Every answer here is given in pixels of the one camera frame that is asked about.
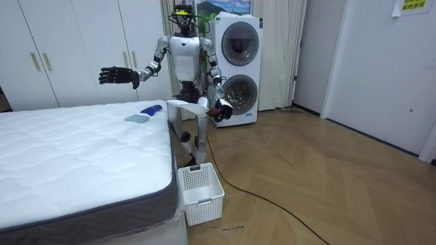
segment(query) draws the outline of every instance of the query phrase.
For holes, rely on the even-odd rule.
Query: washing machine door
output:
[[[224,99],[232,104],[233,114],[247,113],[258,100],[258,86],[249,76],[237,75],[225,81]]]
[[[238,66],[246,65],[258,53],[258,32],[249,23],[236,22],[225,30],[221,48],[228,62]]]

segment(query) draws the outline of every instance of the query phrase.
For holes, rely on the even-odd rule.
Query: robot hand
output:
[[[218,99],[215,103],[215,107],[209,110],[208,115],[213,117],[218,123],[223,119],[228,120],[233,115],[233,106],[225,99]]]
[[[98,79],[100,84],[105,83],[133,83],[134,89],[139,87],[139,74],[125,67],[104,67]]]

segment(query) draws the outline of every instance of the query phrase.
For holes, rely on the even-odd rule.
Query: white washing machine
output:
[[[209,22],[223,80],[224,98],[233,105],[229,120],[214,122],[217,127],[254,123],[258,118],[260,59],[263,20],[251,15],[219,13]],[[215,94],[209,94],[215,103]]]

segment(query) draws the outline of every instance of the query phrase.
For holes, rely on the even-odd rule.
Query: white laundry basket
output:
[[[180,168],[178,179],[189,226],[221,218],[224,190],[212,163]]]

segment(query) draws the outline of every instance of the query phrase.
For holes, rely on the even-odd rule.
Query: mattress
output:
[[[167,121],[165,101],[0,114],[0,244],[81,244],[172,218]]]

